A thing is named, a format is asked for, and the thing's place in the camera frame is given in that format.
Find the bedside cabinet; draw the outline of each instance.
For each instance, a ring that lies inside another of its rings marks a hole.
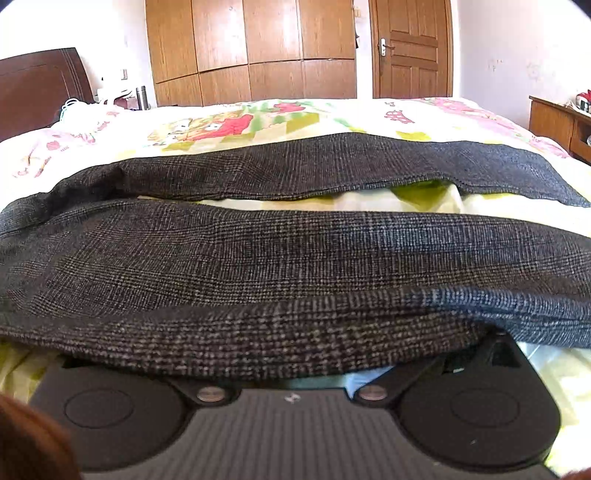
[[[548,137],[570,155],[591,164],[591,116],[556,103],[530,97],[530,131],[538,137]]]

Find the metal screw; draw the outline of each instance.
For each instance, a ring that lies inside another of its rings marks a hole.
[[[220,387],[203,387],[197,392],[197,398],[204,403],[217,403],[226,398],[226,391]]]
[[[388,392],[380,385],[365,385],[359,389],[359,397],[365,401],[380,401],[388,396]]]

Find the bed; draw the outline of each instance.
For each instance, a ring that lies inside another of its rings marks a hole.
[[[15,200],[49,192],[85,169],[132,158],[174,158],[294,142],[340,134],[369,134],[405,142],[506,145],[541,155],[591,201],[591,167],[555,142],[461,98],[414,100],[281,100],[210,107],[166,107],[132,112],[89,105],[92,94],[75,49],[0,61],[0,99],[11,120],[0,119],[0,210]],[[69,98],[81,100],[61,106]],[[167,199],[142,196],[162,202]],[[591,209],[513,193],[465,194],[452,182],[430,180],[393,187],[309,196],[300,200],[204,199],[200,205],[253,211],[418,212],[526,220],[591,238]],[[547,465],[559,474],[589,467],[591,354],[585,349],[520,344],[557,401],[563,426]],[[48,366],[63,361],[51,349],[0,343],[0,391],[28,401]],[[289,385],[343,385],[354,391],[375,371]]]

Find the dark plaid blanket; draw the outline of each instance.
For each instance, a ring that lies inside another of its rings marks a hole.
[[[141,372],[337,374],[477,342],[591,346],[591,239],[479,216],[239,211],[446,179],[588,202],[526,151],[342,134],[93,167],[0,213],[0,335]]]

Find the wooden wardrobe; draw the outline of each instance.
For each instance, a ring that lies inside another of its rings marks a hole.
[[[355,98],[352,0],[146,0],[159,106]]]

